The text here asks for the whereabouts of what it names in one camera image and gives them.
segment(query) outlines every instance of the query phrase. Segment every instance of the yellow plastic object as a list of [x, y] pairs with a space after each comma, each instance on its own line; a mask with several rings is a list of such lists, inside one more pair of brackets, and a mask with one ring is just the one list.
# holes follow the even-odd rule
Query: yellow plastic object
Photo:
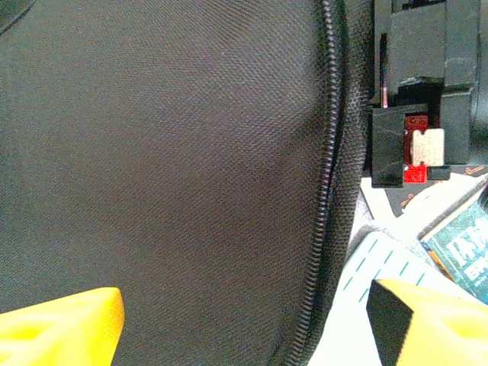
[[397, 366], [488, 365], [488, 306], [380, 281], [413, 311]]
[[123, 325], [112, 287], [0, 314], [0, 365], [108, 366]]

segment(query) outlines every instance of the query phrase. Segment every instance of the zipper teeth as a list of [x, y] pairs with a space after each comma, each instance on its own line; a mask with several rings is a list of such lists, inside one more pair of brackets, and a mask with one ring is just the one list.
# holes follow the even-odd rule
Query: zipper teeth
[[313, 224], [313, 240], [308, 258], [307, 282], [305, 297], [301, 304], [299, 323], [292, 343], [291, 353], [287, 360], [287, 366], [300, 364], [303, 349], [305, 348], [310, 321], [312, 319], [313, 305], [319, 276], [320, 263], [322, 258], [323, 243], [326, 238], [327, 224], [327, 201], [329, 187], [332, 177], [332, 165], [334, 163], [334, 152], [336, 150], [336, 134], [340, 121], [342, 102], [342, 76], [341, 76], [341, 50], [338, 48], [339, 34], [336, 24], [335, 11], [337, 6], [333, 2], [340, 0], [322, 1], [323, 20], [325, 22], [325, 46], [324, 56], [326, 60], [325, 75], [326, 83], [326, 112], [325, 122], [329, 123], [324, 130], [322, 164], [320, 169], [320, 181], [318, 195], [316, 198], [316, 218]]

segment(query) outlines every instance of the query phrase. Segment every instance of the black zipper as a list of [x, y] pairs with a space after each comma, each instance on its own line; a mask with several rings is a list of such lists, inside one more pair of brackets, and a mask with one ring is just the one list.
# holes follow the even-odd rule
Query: black zipper
[[300, 308], [299, 323], [295, 331], [287, 366], [298, 366], [309, 338], [310, 322], [316, 298], [319, 269], [326, 240], [329, 189], [338, 149], [338, 132], [343, 120], [345, 74], [345, 16], [343, 0], [321, 2], [324, 29], [323, 75], [325, 79], [325, 114], [323, 150], [320, 167], [316, 216], [313, 224], [313, 239], [307, 265], [307, 282]]

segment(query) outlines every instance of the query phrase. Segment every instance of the black fabric bag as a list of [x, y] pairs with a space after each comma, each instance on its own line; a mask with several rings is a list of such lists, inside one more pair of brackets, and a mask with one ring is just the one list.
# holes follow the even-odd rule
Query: black fabric bag
[[364, 162], [372, 1], [0, 9], [0, 311], [115, 286], [114, 365], [306, 364]]

